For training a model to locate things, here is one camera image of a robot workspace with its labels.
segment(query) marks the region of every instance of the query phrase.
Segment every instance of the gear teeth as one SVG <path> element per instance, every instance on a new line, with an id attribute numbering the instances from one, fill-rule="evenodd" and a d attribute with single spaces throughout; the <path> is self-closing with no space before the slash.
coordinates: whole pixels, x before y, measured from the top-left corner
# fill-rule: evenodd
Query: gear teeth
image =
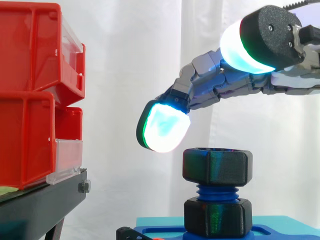
<path id="1" fill-rule="evenodd" d="M 315 3 L 320 3 L 320 0 L 304 0 L 304 1 L 299 1 L 293 4 L 289 4 L 287 6 L 284 6 L 283 8 L 287 11 L 290 11 L 292 9 L 297 9 L 305 5 L 309 4 L 315 4 Z"/>

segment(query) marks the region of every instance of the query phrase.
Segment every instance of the red storage bin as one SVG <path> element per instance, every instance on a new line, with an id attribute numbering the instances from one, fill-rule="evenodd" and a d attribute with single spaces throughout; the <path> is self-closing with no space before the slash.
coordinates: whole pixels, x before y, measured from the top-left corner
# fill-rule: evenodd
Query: red storage bin
<path id="1" fill-rule="evenodd" d="M 24 189 L 79 174 L 82 110 L 49 92 L 0 92 L 0 187 Z"/>
<path id="2" fill-rule="evenodd" d="M 85 97 L 85 46 L 55 3 L 0 1 L 0 91 L 46 91 L 60 106 Z"/>

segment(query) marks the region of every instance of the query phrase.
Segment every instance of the nut and bolt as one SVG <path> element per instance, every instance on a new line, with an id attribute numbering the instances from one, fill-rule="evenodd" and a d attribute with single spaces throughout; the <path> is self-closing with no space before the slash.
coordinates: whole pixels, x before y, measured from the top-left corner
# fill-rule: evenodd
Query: nut and bolt
<path id="1" fill-rule="evenodd" d="M 249 151 L 192 148 L 183 153 L 183 177 L 198 183 L 198 197 L 184 203 L 184 227 L 205 238 L 242 238 L 252 228 L 250 201 L 238 189 L 252 179 Z"/>
<path id="2" fill-rule="evenodd" d="M 86 179 L 82 182 L 81 191 L 84 194 L 88 194 L 91 190 L 91 181 Z"/>

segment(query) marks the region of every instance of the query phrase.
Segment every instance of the black hex nut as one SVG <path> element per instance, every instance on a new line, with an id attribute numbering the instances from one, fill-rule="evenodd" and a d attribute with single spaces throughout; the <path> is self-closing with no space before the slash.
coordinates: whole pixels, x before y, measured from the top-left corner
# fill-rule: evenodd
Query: black hex nut
<path id="1" fill-rule="evenodd" d="M 205 238 L 242 238 L 252 228 L 251 202 L 205 202 L 196 197 L 184 203 L 184 227 Z"/>
<path id="2" fill-rule="evenodd" d="M 252 179 L 250 151 L 225 148 L 191 148 L 183 152 L 182 176 L 207 186 L 243 187 Z"/>

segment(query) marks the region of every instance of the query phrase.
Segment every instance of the bolt thread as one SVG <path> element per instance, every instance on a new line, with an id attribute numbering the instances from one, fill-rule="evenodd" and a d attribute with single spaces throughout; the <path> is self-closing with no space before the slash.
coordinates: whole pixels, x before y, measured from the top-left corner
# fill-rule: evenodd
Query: bolt thread
<path id="1" fill-rule="evenodd" d="M 237 203 L 239 195 L 238 188 L 234 186 L 205 186 L 198 184 L 199 190 L 198 200 L 204 202 L 223 202 L 223 203 Z"/>

